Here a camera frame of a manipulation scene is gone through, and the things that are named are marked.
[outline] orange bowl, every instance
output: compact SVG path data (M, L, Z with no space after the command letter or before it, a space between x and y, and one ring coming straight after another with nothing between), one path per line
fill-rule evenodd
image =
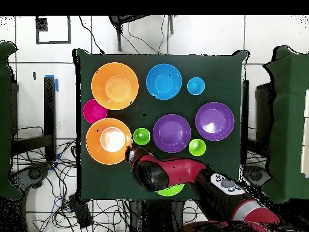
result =
M106 109L124 109L138 95L138 78L127 65L111 62L95 72L91 91L95 100Z
M120 120L105 118L95 122L86 135L86 147L90 156L101 164L118 164L127 146L132 146L130 129Z

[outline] power strip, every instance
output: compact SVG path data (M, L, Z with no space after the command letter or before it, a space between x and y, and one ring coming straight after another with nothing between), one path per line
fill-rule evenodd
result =
M75 194L69 196L69 207L75 213L80 228L86 228L94 223L87 202L78 200Z

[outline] table surface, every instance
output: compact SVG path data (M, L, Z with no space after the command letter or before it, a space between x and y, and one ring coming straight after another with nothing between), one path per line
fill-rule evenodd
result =
M240 164L240 106L242 62L247 57L246 51L238 51L233 56L169 56L146 54L88 54L78 49L76 55L80 60L81 104L94 98L91 93L91 80L96 70L109 62L121 62L134 70L139 91L135 101L119 111L109 110L107 117L117 118L124 122L133 134L135 129L145 127L151 132L151 140L145 146L133 147L150 149L160 159L184 157L207 163L216 171L238 179ZM158 100L152 97L146 88L146 76L157 64L168 63L175 66L182 75L182 87L177 96L170 100ZM206 83L200 95L191 95L186 84L192 77L200 77ZM208 102L221 102L227 105L234 114L234 130L222 141L203 139L195 127L195 116L201 106ZM166 153L156 147L152 139L153 126L159 118L167 114L177 114L185 118L191 126L191 139L200 138L206 143L207 150L203 156L194 157L188 147L179 153ZM186 184L183 190L173 197L163 197L156 192L145 192L133 180L130 166L122 161L107 166L96 162L87 152L86 133L91 124L81 115L77 132L81 132L81 197L83 199L196 199L195 194Z

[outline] blue bowl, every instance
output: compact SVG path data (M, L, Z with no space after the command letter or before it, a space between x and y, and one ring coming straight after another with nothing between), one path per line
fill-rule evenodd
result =
M181 89L180 72L170 64L158 64L149 71L146 86L152 96L169 100Z
M199 95L205 89L205 82L199 77L193 77L189 80L186 87L188 88L190 94Z

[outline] lime green bowl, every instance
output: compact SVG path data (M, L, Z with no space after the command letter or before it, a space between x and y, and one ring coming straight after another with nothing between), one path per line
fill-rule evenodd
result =
M133 134L133 139L138 145L146 145L150 141L150 132L146 128L138 128Z
M194 156L202 156L206 151L206 144L203 140L193 139L189 143L189 152Z
M185 184L174 185L163 190L159 190L157 193L161 196L174 196L181 192L184 186Z

